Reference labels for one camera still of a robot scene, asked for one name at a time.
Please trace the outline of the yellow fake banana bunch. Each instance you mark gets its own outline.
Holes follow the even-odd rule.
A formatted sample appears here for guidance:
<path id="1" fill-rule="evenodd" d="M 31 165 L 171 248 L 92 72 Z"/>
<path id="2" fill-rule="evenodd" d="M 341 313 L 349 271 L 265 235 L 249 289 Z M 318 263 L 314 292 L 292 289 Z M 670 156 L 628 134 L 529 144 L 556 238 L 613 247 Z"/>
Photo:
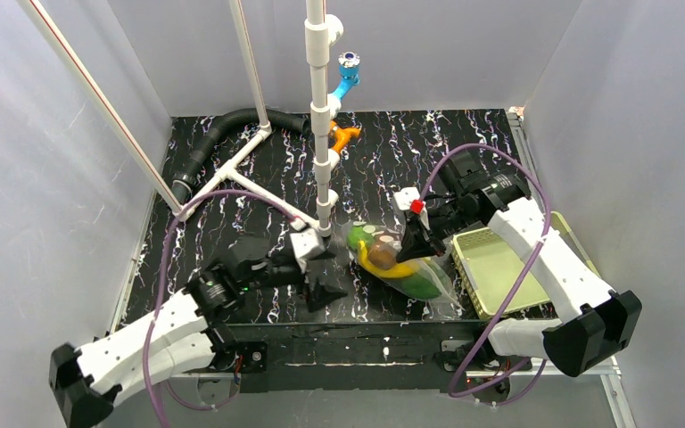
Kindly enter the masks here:
<path id="1" fill-rule="evenodd" d="M 395 256 L 396 251 L 390 243 L 359 241 L 357 244 L 357 262 L 380 279 L 405 278 L 419 270 L 417 262 L 397 262 Z"/>

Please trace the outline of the clear polka dot zip bag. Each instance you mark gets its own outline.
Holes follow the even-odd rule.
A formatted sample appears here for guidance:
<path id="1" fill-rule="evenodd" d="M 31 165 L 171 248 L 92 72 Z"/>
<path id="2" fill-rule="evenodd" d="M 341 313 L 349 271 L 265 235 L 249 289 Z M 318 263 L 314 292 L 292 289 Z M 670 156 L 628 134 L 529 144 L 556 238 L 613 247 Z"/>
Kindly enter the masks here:
<path id="1" fill-rule="evenodd" d="M 395 291 L 410 299 L 461 306 L 445 255 L 398 262 L 400 236 L 384 225 L 352 220 L 341 226 L 341 233 L 356 264 Z"/>

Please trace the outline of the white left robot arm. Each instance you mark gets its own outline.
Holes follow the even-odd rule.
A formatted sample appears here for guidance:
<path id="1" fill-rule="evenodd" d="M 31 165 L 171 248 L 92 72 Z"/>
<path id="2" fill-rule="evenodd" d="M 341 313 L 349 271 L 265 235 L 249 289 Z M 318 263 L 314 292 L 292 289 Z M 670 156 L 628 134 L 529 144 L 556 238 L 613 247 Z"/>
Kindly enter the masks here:
<path id="1" fill-rule="evenodd" d="M 312 230 L 293 233 L 276 253 L 244 235 L 159 309 L 103 338 L 54 348 L 49 386 L 65 425 L 95 427 L 130 396 L 174 375 L 235 365 L 239 347 L 225 321 L 248 292 L 292 286 L 310 312 L 341 299 L 346 293 L 324 278 L 334 256 Z"/>

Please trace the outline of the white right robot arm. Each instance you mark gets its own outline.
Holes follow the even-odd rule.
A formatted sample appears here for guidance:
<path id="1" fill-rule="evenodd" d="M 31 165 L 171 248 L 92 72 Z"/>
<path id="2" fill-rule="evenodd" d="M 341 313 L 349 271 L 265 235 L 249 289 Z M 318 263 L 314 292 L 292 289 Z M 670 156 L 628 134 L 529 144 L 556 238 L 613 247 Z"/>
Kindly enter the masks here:
<path id="1" fill-rule="evenodd" d="M 642 311 L 632 291 L 618 292 L 583 263 L 551 226 L 549 204 L 538 204 L 528 170 L 490 173 L 475 164 L 462 145 L 445 155 L 430 175 L 448 193 L 426 206 L 426 190 L 405 187 L 393 195 L 405 228 L 399 262 L 442 255 L 445 240 L 475 223 L 487 226 L 524 263 L 501 303 L 505 309 L 527 275 L 548 295 L 557 318 L 505 319 L 495 315 L 468 352 L 487 357 L 540 358 L 576 377 L 624 350 Z"/>

